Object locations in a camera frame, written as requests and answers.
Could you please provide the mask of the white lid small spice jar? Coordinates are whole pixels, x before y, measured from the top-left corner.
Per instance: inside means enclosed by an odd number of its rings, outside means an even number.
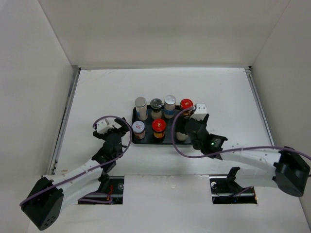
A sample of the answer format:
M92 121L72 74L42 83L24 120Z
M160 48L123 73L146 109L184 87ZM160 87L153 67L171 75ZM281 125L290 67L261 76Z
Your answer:
M132 124L132 131L135 138L141 140L145 137L145 124L142 121L135 121Z

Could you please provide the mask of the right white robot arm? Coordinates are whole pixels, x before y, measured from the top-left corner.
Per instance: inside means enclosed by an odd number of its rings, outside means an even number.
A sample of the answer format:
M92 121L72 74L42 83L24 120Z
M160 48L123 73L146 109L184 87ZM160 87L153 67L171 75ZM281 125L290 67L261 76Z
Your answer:
M186 116L176 116L172 133L187 134L194 149L201 152L199 158L233 161L251 166L244 169L233 167L225 180L226 188L237 192L242 187L261 186L278 188L282 192L301 197L310 177L310 166L304 160L308 155L290 147L242 147L224 150L227 138L207 131L206 114L201 120Z

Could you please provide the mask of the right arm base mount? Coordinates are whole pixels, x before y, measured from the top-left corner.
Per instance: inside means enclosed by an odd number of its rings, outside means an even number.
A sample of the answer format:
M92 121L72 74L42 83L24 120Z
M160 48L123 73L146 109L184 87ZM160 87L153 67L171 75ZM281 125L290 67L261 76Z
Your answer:
M232 167L227 175L210 175L213 204L257 204L255 189L241 187L235 182L239 167Z

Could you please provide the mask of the silver lid salt jar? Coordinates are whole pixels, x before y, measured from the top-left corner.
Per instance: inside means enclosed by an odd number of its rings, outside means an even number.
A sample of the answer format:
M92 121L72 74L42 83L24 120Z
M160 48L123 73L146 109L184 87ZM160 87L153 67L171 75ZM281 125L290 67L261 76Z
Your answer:
M135 108L136 108L138 119L140 121L145 121L148 118L146 99L144 97L136 98Z

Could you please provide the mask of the black cap small bottle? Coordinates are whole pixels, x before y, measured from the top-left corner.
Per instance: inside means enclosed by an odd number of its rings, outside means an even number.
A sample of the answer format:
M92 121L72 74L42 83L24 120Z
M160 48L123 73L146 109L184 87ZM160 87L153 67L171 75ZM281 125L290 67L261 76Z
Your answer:
M181 133L181 132L176 132L176 139L177 139L178 141L183 142L183 141L186 141L187 138L188 138L188 135L187 135L187 134Z

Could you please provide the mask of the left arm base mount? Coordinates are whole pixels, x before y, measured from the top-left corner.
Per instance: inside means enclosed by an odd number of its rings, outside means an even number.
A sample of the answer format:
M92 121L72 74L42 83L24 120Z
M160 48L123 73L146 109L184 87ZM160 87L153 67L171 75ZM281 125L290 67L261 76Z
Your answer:
M99 181L101 182L99 188L79 199L79 205L116 205L123 203L124 176L109 176L105 174L99 178Z

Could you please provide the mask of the red lid sauce jar front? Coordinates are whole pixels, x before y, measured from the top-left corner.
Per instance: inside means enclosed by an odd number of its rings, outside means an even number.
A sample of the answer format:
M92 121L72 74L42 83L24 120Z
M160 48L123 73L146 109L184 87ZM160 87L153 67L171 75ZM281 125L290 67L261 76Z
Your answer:
M164 139L166 128L167 128L167 124L165 120L155 119L152 122L153 137L157 140Z

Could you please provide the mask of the red lid sauce jar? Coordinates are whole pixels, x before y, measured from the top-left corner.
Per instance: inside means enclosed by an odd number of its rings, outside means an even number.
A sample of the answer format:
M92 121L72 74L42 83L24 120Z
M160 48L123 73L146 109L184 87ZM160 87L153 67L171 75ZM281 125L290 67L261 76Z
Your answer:
M194 104L192 102L192 100L190 99L182 99L180 102L180 110L185 110L188 109L187 111L184 111L182 113L183 116L185 117L190 117L192 114L192 108L193 108Z
M152 122L153 137L157 140L164 139L166 128L167 128L167 124L165 120L155 119Z

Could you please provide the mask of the clear lid pepper shaker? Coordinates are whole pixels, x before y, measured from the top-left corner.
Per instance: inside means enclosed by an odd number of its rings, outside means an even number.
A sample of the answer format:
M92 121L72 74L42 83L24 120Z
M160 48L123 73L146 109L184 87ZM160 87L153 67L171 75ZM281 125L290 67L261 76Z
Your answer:
M161 110L162 105L163 102L161 99L155 98L151 100L150 107L152 109L151 117L153 120L162 118L162 110Z

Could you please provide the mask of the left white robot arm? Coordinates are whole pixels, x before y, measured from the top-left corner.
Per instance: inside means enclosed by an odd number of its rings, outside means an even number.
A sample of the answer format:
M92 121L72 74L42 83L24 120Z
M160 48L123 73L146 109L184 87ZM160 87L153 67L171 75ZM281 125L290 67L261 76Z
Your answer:
M108 190L108 173L129 149L122 145L122 137L132 133L125 118L113 118L120 127L110 124L107 116L94 122L93 136L104 143L91 159L59 178L40 178L20 203L22 212L40 231L50 227L67 206L92 192L102 194Z

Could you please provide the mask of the white cap blue label bottle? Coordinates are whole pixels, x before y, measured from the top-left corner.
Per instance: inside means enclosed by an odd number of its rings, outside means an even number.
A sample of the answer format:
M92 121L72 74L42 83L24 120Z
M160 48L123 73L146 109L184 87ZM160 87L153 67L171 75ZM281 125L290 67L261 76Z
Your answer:
M164 117L171 119L175 112L176 98L173 95L167 95L164 99Z

